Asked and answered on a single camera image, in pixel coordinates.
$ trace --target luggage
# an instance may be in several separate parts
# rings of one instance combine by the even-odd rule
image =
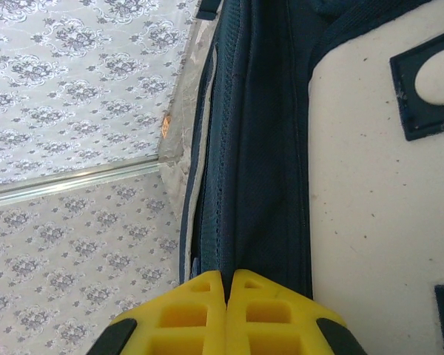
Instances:
[[[220,270],[229,290],[246,268],[336,309],[368,354],[441,354],[444,104],[414,90],[441,50],[444,0],[226,0],[199,87],[181,282]]]

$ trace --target yellow plastic part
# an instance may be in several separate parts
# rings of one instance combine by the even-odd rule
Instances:
[[[221,274],[209,271],[116,317],[138,325],[121,355],[224,355],[226,304]]]
[[[333,355],[316,320],[343,319],[247,270],[235,272],[226,314],[226,354]]]

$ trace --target wallpaper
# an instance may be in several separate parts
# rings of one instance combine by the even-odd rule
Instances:
[[[0,184],[157,151],[196,0],[0,0]]]
[[[85,354],[171,290],[178,224],[157,173],[0,207],[0,355]]]

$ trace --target floral damask pattern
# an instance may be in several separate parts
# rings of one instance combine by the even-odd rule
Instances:
[[[197,0],[0,0],[0,184],[157,152]]]
[[[157,173],[0,207],[0,354],[85,354],[176,286],[178,233]]]

